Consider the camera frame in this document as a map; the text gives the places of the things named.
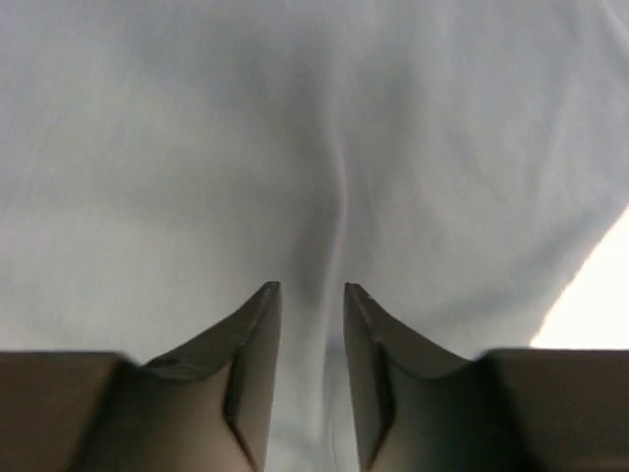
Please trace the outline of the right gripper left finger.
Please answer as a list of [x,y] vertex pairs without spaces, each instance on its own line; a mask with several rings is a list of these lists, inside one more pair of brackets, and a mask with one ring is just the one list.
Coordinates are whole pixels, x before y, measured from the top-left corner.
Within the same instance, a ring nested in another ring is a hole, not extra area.
[[266,282],[189,341],[118,367],[79,470],[263,470],[280,325],[280,285]]

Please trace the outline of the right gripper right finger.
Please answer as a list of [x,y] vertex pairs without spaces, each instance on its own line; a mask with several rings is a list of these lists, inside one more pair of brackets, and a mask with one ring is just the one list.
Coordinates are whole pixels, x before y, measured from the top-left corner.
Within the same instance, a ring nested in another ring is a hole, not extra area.
[[344,288],[359,466],[363,471],[537,471],[496,365],[468,361]]

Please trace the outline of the blue t shirt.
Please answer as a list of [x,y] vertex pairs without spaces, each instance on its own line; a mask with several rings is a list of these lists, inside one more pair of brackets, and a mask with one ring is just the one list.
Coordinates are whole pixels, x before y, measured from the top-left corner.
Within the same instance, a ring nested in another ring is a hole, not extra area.
[[156,356],[282,285],[267,467],[354,471],[345,283],[525,346],[628,204],[624,1],[5,1],[1,345]]

